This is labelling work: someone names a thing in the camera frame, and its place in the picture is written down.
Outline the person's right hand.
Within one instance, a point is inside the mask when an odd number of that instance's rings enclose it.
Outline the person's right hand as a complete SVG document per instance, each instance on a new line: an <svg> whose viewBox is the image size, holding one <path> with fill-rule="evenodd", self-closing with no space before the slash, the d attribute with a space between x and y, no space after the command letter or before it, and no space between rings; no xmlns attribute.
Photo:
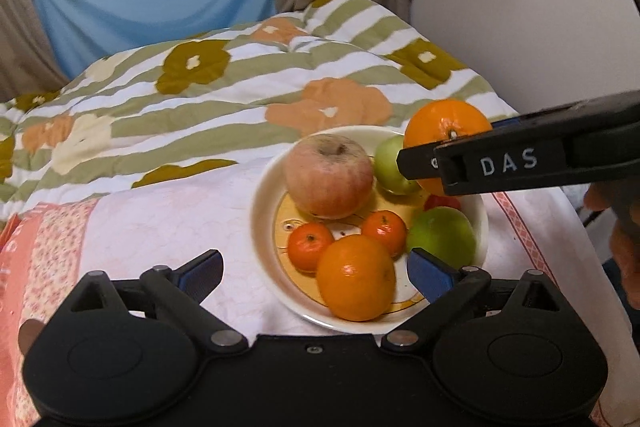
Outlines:
<svg viewBox="0 0 640 427"><path fill-rule="evenodd" d="M605 210L622 200L628 202L624 212L635 225L639 225L639 193L631 187L630 181L610 181L593 183L584 198L591 210ZM629 234L624 218L616 219L610 238L613 259L620 268L622 286L628 303L639 309L639 239Z"/></svg>

